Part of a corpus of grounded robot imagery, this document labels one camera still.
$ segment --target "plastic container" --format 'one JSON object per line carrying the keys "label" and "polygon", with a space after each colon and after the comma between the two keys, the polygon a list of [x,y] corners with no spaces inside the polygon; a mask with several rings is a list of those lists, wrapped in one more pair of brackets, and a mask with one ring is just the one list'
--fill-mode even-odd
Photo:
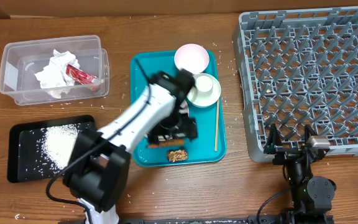
{"label": "plastic container", "polygon": [[[53,50],[70,51],[78,59],[80,69],[98,78],[98,82],[74,86],[41,89],[35,73],[41,72],[53,57]],[[88,89],[98,86],[95,92]],[[50,96],[50,90],[70,90],[60,99]],[[18,105],[33,105],[57,101],[79,100],[105,96],[109,92],[109,61],[97,35],[62,37],[10,43],[5,46],[0,69],[0,92],[15,99]]]}
{"label": "plastic container", "polygon": [[[215,56],[207,50],[209,55],[209,64],[205,72],[216,79],[218,71],[216,70]],[[174,75],[178,71],[173,56],[175,51],[152,52],[136,55],[131,62],[131,103],[133,103],[142,94],[146,80],[140,72],[134,59],[137,58],[147,75],[151,75],[159,70]],[[224,121],[222,103],[219,101],[219,132],[218,146],[215,152],[215,130],[216,130],[216,103],[207,108],[198,108],[187,102],[189,106],[189,116],[196,119],[198,137],[192,141],[185,140],[185,149],[189,155],[186,161],[171,163],[167,159],[168,151],[178,149],[178,147],[164,147],[149,149],[147,148],[146,137],[137,145],[132,157],[135,162],[142,167],[162,167],[179,166],[187,164],[199,164],[205,162],[220,161],[226,154],[227,144],[224,133]]]}
{"label": "plastic container", "polygon": [[358,156],[358,6],[244,12],[233,45],[252,160],[274,158],[271,123],[285,147],[301,147],[310,124],[327,155]]}

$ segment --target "crumpled paper towel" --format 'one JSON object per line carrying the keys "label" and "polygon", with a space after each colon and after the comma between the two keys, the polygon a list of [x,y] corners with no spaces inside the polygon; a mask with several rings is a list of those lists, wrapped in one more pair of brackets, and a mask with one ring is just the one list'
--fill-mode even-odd
{"label": "crumpled paper towel", "polygon": [[[80,64],[75,55],[70,52],[60,53],[53,50],[53,57],[49,59],[49,64],[41,72],[35,74],[40,82],[41,88],[55,88],[63,86],[73,86],[74,79],[66,74],[67,65],[80,69]],[[60,99],[63,92],[68,93],[70,90],[50,90],[48,94],[54,98]]]}

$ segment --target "wooden tabletop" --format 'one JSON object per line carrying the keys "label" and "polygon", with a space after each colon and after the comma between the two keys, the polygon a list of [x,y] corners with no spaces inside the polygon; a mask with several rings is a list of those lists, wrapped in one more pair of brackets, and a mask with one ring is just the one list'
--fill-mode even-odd
{"label": "wooden tabletop", "polygon": [[[4,46],[10,42],[95,34],[107,50],[111,67],[106,98],[77,100],[64,106],[17,106],[11,97],[0,94],[0,223],[56,223],[83,218],[82,208],[46,197],[48,180],[7,181],[8,136],[13,125],[90,114],[102,127],[130,104],[129,63],[134,55],[175,50],[188,43],[203,45],[217,58],[227,154],[220,162],[192,166],[146,169],[132,162],[127,189],[117,205],[120,217],[247,217],[255,215],[267,198],[287,188],[281,167],[256,163],[247,153],[241,82],[235,73],[232,47],[237,22],[238,14],[0,20],[0,63]],[[336,223],[358,223],[358,157],[327,157],[314,163],[312,170],[314,175],[337,184],[331,212]],[[52,193],[73,199],[61,181]],[[276,214],[289,206],[290,196],[282,196],[269,203],[262,214]]]}

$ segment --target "chopstick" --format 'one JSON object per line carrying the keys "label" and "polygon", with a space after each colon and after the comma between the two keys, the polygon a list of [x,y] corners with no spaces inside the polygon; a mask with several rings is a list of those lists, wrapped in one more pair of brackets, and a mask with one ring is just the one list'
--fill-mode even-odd
{"label": "chopstick", "polygon": [[218,151],[218,135],[219,135],[219,100],[216,103],[216,130],[215,130],[215,152]]}

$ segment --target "blue tray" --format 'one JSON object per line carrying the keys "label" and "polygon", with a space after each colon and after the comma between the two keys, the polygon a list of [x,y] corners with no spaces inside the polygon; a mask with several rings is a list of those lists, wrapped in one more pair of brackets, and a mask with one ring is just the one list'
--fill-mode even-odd
{"label": "blue tray", "polygon": [[[215,56],[208,51],[209,65],[205,70],[218,79],[216,70]],[[137,58],[144,68],[147,75],[151,75],[159,70],[167,74],[174,75],[178,71],[173,56],[175,51],[152,52],[136,55],[131,61],[131,103],[142,94],[146,80],[138,69],[134,59]],[[219,105],[219,136],[218,151],[215,152],[215,129],[216,129],[216,104],[207,108],[197,108],[188,102],[190,117],[196,118],[198,138],[191,142],[185,141],[185,149],[189,158],[186,161],[171,163],[167,159],[167,152],[178,147],[164,147],[158,149],[147,149],[147,139],[143,138],[136,147],[133,158],[142,167],[177,166],[183,164],[197,164],[204,162],[217,162],[226,154],[226,136],[224,134],[224,121],[222,103]]]}

